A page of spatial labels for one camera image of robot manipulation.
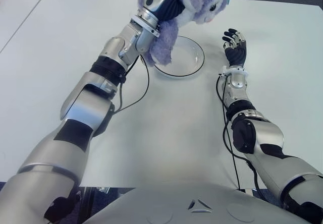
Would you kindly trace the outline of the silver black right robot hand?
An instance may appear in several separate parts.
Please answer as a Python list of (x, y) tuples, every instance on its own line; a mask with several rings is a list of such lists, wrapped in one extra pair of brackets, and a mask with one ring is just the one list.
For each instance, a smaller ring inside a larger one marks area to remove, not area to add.
[(246, 39), (243, 34), (236, 29), (229, 28), (222, 37), (223, 48), (229, 66), (244, 67), (247, 56)]

